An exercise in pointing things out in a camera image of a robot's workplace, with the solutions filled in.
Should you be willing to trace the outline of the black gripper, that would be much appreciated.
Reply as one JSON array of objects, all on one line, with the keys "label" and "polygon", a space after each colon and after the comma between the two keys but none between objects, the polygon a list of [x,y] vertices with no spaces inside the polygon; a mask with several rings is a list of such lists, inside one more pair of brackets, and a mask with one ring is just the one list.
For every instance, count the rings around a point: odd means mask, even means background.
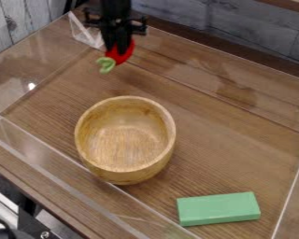
[{"label": "black gripper", "polygon": [[[132,0],[99,0],[98,3],[91,4],[84,8],[84,25],[100,28],[103,24],[110,23],[116,26],[124,21],[132,25],[134,35],[147,34],[147,18],[131,13]],[[111,30],[107,26],[102,27],[103,42],[106,49],[114,48],[118,38],[119,54],[123,55],[131,44],[131,28],[119,28],[116,31]]]}]

